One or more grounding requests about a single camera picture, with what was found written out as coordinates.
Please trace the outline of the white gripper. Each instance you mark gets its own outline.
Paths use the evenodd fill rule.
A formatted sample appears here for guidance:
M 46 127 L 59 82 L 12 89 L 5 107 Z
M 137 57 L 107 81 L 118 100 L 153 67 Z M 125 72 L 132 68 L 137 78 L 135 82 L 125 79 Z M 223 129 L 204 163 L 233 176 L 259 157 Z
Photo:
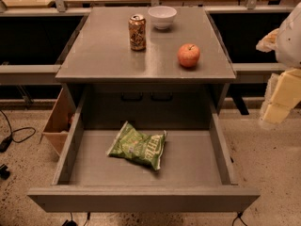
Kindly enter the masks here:
M 301 67 L 301 3 L 282 22 L 256 45 L 261 52 L 276 48 L 276 59 L 287 67 Z M 268 81 L 261 120 L 269 124 L 280 124 L 301 102 L 301 70 L 289 69 L 282 74 L 273 73 Z

